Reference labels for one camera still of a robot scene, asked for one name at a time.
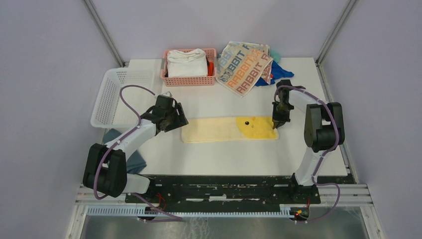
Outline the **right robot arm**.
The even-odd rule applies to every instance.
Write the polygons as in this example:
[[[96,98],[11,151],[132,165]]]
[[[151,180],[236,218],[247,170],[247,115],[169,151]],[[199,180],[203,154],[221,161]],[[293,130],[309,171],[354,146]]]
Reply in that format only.
[[[317,188],[319,169],[326,156],[345,140],[342,105],[325,102],[303,86],[293,86],[290,80],[281,80],[274,94],[272,122],[278,129],[290,122],[290,112],[299,109],[305,114],[304,141],[307,146],[302,162],[291,176],[287,190],[293,203],[302,202]]]

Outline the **yellow duck towel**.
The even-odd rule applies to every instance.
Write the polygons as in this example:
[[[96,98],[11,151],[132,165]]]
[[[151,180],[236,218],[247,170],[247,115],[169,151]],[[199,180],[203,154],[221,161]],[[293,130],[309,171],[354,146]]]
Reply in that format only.
[[[271,117],[225,117],[191,119],[182,127],[184,143],[241,140],[277,140]]]

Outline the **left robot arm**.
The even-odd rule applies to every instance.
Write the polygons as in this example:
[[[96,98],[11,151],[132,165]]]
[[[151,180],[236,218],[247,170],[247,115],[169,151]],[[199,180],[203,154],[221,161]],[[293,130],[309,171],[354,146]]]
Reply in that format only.
[[[140,115],[136,126],[106,144],[95,143],[90,147],[83,185],[96,194],[116,198],[123,193],[137,193],[142,201],[152,202],[156,198],[156,188],[150,185],[149,178],[128,173],[127,160],[158,133],[188,123],[181,103],[172,97],[159,95],[155,105]]]

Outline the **rabbit print towel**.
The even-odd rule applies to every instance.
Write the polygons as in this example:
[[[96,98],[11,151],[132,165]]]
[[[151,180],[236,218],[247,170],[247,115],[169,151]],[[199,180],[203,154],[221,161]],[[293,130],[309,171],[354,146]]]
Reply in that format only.
[[[217,59],[215,79],[243,97],[260,78],[270,82],[272,63],[269,45],[230,41]]]

